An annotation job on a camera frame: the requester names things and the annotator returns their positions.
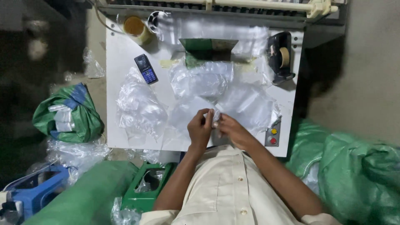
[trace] packing tape roll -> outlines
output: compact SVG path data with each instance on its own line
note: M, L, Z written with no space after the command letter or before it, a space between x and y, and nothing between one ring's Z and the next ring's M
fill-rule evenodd
M288 66L290 63L290 55L289 55L288 49L283 47L283 48L280 48L279 51L282 54L282 65L280 66L280 68L282 68L284 66Z

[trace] red button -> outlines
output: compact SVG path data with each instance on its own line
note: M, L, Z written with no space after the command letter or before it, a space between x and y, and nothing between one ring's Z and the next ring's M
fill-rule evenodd
M271 140L270 140L270 142L271 142L271 144L276 144L276 139L275 138L271 138Z

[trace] blue stool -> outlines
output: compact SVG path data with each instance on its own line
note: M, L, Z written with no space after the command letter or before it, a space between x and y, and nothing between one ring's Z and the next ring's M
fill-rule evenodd
M38 184L38 177L41 173L33 173L26 178L9 186L13 201L21 201L23 204L24 220L33 216L44 208L57 194L54 191L64 187L69 177L68 168L63 166L49 166L42 172L53 172L51 178Z

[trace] plastic stool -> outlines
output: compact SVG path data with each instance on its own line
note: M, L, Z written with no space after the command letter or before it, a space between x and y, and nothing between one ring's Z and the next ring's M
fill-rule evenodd
M165 167L163 167L160 164L148 164L145 162L139 169L138 173L130 184L129 189L122 198L121 209L136 209L143 213L150 212L153 209L154 202L156 201L158 195L164 188L170 176L175 171L177 165L177 163L168 163L165 165ZM154 191L136 193L136 187L140 184L142 178L146 175L146 172L149 169L165 170L157 189Z
M49 166L43 172L58 172L48 180L38 185L38 177L41 173L34 173L8 187L13 201L23 203L24 220L33 216L45 207L51 200L48 197L56 189L64 187L69 177L68 169L63 166Z

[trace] person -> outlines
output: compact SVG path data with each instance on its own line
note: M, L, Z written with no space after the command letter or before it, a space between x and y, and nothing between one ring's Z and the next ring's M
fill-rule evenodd
M232 117L217 130L236 146L207 149L212 109L188 124L191 145L140 225L339 224L319 198Z

